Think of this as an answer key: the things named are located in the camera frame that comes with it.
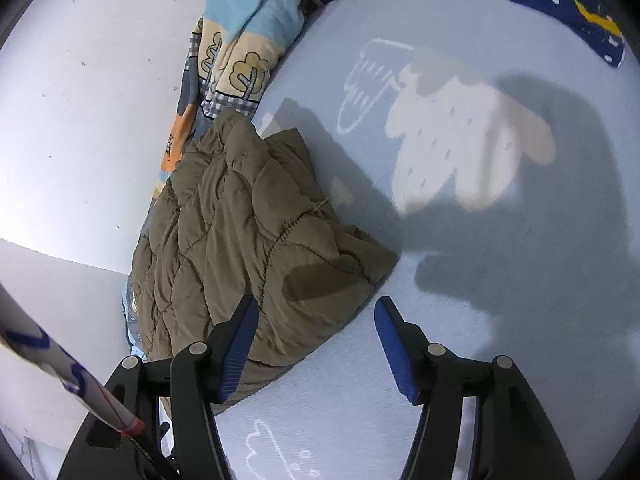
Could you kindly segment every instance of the mattress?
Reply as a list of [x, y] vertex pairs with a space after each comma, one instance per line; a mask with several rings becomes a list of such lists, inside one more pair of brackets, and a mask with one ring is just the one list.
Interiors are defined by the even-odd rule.
[[[339, 0], [281, 64], [254, 123], [297, 127], [342, 222], [396, 250], [380, 295], [460, 356], [507, 354], [577, 478], [640, 402], [640, 66], [500, 0]], [[239, 480], [398, 478], [420, 408], [373, 302], [216, 417]], [[466, 478], [465, 403], [455, 478]]]

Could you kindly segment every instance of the white cartoon print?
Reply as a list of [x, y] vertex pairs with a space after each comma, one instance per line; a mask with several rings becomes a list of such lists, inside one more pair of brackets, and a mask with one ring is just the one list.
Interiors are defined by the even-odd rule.
[[[313, 458], [312, 453], [308, 449], [302, 449], [298, 452], [297, 459], [289, 462], [280, 445], [276, 441], [273, 431], [269, 425], [257, 418], [254, 420], [254, 430], [246, 436], [244, 443], [249, 450], [245, 463], [249, 471], [258, 480], [301, 480], [303, 478], [321, 478], [317, 469], [309, 469], [305, 463]], [[265, 477], [263, 469], [267, 467], [270, 473], [276, 476]]]
[[[409, 52], [414, 59], [403, 68], [388, 69], [384, 81], [372, 78], [370, 65], [386, 69]], [[363, 100], [375, 103], [385, 92], [395, 94], [385, 132], [402, 138], [391, 185], [400, 214], [424, 208], [452, 176], [460, 207], [485, 209], [514, 179], [522, 155], [538, 164], [550, 164], [556, 156], [544, 119], [484, 83], [471, 67], [430, 49], [370, 41], [345, 92], [337, 120], [341, 134], [353, 131], [370, 111], [372, 105], [362, 106]]]

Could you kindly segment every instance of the silver screw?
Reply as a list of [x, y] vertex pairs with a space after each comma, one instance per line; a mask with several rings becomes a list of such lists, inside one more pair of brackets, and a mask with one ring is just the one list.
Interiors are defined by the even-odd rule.
[[511, 360], [510, 357], [507, 357], [506, 355], [498, 356], [495, 362], [498, 363], [498, 366], [500, 368], [504, 368], [505, 370], [508, 370], [513, 366], [513, 361]]
[[444, 355], [445, 352], [447, 351], [446, 348], [444, 348], [443, 345], [441, 345], [440, 343], [431, 343], [429, 346], [427, 346], [427, 350], [431, 355]]
[[192, 344], [189, 347], [189, 352], [193, 355], [204, 354], [207, 351], [207, 344], [202, 341], [198, 341], [197, 343]]
[[122, 367], [126, 368], [127, 370], [131, 370], [136, 366], [138, 366], [138, 358], [133, 355], [130, 355], [129, 357], [125, 357], [122, 360]]

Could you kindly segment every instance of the colorful blanket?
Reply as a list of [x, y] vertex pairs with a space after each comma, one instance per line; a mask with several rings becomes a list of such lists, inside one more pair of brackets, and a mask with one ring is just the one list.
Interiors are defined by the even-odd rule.
[[[209, 129], [222, 108], [253, 116], [271, 71], [302, 31], [303, 9], [312, 7], [311, 1], [206, 0], [203, 17], [191, 34], [177, 114], [143, 233], [148, 228], [154, 203], [185, 146]], [[622, 34], [598, 0], [511, 1], [558, 19], [610, 66], [617, 67], [622, 62]], [[130, 286], [123, 292], [122, 307], [132, 351], [142, 356]]]

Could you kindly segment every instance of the blue gripper pad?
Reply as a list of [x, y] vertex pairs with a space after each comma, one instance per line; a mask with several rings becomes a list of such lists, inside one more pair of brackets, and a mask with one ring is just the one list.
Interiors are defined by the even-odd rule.
[[406, 323], [388, 296], [376, 301], [376, 331], [385, 351], [396, 386], [410, 403], [420, 404], [420, 388], [415, 371], [423, 361], [429, 342], [417, 325]]
[[253, 296], [242, 298], [236, 312], [231, 317], [231, 328], [235, 329], [235, 332], [222, 361], [222, 380], [219, 389], [222, 402], [226, 402], [229, 395], [238, 387], [249, 349], [254, 342], [259, 317], [260, 307]]

